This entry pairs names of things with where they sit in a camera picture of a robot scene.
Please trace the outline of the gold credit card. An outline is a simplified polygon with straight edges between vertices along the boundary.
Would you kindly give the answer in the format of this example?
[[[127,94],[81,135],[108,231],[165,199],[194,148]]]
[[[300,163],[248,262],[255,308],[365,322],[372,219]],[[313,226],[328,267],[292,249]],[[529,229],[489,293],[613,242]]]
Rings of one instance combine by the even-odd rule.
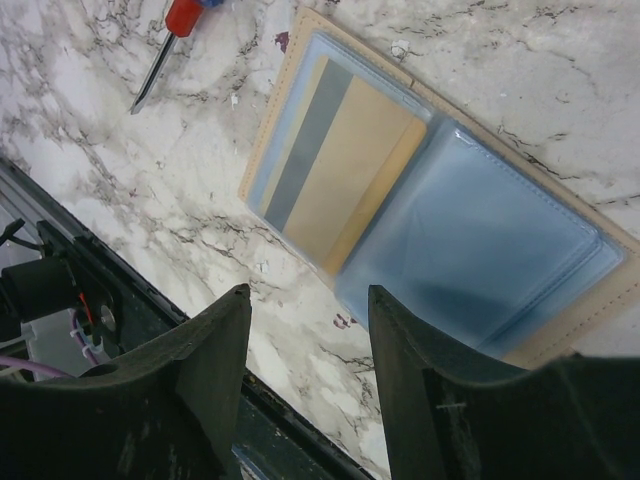
[[[323,55],[259,203],[265,220],[336,276],[427,133],[427,123]]]

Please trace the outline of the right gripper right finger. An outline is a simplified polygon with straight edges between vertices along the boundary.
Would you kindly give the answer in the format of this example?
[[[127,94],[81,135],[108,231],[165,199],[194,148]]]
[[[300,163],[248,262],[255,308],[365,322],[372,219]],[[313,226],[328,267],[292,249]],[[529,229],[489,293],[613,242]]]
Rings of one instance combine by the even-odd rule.
[[[525,370],[368,292],[395,479],[635,479],[639,362],[565,356]]]

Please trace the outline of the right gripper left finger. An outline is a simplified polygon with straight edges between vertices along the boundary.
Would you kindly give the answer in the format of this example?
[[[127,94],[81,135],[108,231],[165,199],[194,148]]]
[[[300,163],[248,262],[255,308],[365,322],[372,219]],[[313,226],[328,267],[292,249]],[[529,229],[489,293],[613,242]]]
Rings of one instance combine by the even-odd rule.
[[[78,378],[1,385],[5,479],[227,479],[251,324],[231,288]]]

